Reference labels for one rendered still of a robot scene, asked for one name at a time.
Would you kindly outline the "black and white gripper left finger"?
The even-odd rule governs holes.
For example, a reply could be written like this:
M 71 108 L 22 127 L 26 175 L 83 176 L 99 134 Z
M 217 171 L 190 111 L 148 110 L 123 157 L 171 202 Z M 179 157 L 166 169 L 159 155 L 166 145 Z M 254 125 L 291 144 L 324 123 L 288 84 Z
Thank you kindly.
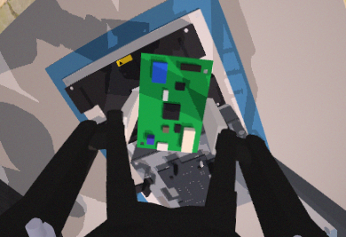
M 138 105 L 139 91 L 133 91 L 121 109 L 106 112 L 105 125 L 80 122 L 25 195 L 0 215 L 0 237 L 59 237 L 101 149 L 107 237 L 146 237 L 127 148 Z

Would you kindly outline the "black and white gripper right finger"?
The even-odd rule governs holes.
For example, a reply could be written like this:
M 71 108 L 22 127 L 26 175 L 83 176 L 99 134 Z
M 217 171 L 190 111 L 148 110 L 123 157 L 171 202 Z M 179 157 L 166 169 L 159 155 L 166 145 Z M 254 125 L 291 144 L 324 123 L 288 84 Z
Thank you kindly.
M 215 101 L 207 98 L 203 125 L 216 156 L 199 237 L 235 237 L 236 161 L 264 237 L 329 237 L 311 219 L 263 140 L 252 134 L 237 137 L 226 123 Z

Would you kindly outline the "green circuit board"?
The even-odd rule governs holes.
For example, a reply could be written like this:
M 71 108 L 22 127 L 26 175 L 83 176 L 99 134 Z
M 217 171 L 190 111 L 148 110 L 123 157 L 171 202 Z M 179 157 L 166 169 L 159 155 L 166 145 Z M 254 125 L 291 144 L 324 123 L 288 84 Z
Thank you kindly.
M 198 152 L 213 61 L 141 52 L 137 147 Z

